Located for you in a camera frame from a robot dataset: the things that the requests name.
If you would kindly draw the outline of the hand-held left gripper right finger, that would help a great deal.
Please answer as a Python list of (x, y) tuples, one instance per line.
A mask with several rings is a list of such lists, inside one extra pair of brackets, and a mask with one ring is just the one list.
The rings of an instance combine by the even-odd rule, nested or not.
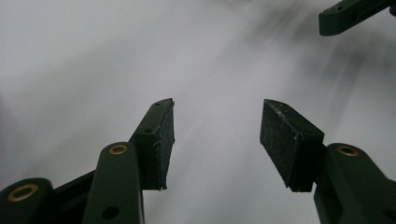
[(263, 101), (260, 143), (291, 191), (312, 190), (323, 139), (324, 132), (291, 106)]

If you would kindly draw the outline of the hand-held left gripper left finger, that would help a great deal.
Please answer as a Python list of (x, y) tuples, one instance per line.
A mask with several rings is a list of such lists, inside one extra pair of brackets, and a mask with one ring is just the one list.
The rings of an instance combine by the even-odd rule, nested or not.
[(130, 138), (137, 150), (142, 189), (167, 189), (166, 177), (175, 143), (174, 104), (172, 98), (152, 104)]

